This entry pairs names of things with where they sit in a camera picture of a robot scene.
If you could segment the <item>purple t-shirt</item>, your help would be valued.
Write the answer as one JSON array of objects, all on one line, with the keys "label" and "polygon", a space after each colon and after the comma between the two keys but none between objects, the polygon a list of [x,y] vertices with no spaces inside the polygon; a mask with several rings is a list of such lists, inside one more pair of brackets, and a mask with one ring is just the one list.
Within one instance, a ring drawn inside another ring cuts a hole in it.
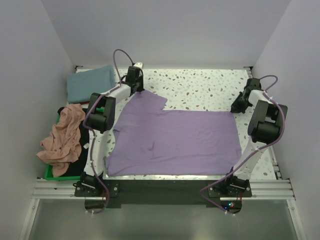
[{"label": "purple t-shirt", "polygon": [[227,111],[166,110],[167,99],[136,93],[113,127],[115,146],[105,165],[111,177],[223,175],[242,149]]}]

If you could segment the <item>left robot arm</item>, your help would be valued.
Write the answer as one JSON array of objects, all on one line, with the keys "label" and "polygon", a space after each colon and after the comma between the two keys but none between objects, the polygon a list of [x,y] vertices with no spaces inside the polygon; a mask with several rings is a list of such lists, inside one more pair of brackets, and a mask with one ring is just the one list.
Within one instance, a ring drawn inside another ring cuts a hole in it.
[{"label": "left robot arm", "polygon": [[104,190],[101,175],[105,168],[104,147],[116,118],[116,105],[136,92],[144,90],[143,63],[129,66],[127,74],[114,88],[105,93],[93,93],[90,97],[83,126],[89,130],[87,161],[80,176],[80,184],[92,196]]}]

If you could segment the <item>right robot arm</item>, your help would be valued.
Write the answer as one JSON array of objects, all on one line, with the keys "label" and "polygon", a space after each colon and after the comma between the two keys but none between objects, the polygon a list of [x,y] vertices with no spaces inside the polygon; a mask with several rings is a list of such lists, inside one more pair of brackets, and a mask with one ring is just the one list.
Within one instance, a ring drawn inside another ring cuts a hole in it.
[{"label": "right robot arm", "polygon": [[248,124],[248,143],[239,161],[231,168],[222,181],[212,189],[233,197],[249,190],[253,169],[264,151],[277,143],[284,134],[288,107],[276,103],[262,89],[261,80],[249,78],[243,91],[231,105],[232,113],[245,113],[248,107],[254,107]]}]

